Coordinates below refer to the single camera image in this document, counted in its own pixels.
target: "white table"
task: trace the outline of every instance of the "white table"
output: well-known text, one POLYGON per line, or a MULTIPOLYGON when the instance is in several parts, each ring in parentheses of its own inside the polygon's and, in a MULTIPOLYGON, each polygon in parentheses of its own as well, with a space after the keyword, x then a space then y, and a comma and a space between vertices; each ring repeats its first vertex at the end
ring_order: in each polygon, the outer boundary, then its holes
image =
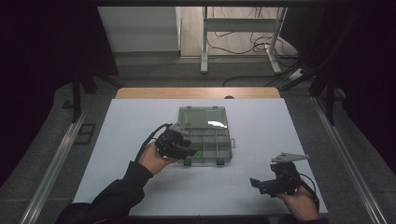
MULTIPOLYGON (((278 215, 289 211, 277 198, 260 195, 249 178, 275 178, 271 159, 281 152, 304 154, 283 99, 115 99, 108 109, 74 203, 90 203, 109 183, 122 178, 144 140, 164 123, 177 122, 181 106, 225 106, 233 159, 224 167, 175 163, 144 187, 146 198, 131 209, 139 217, 278 215)), ((308 161, 297 170, 315 178, 308 161)), ((320 213, 327 213, 318 186, 320 213)))

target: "person's left hand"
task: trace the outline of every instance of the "person's left hand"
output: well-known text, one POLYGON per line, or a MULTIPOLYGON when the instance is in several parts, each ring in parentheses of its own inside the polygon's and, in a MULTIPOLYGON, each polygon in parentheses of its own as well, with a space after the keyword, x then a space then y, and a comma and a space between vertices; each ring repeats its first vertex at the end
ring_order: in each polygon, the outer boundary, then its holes
POLYGON ((153 175, 158 174, 165 166, 177 162, 177 159, 163 158, 158 154, 155 141, 149 143, 139 158, 139 163, 146 167, 153 175))

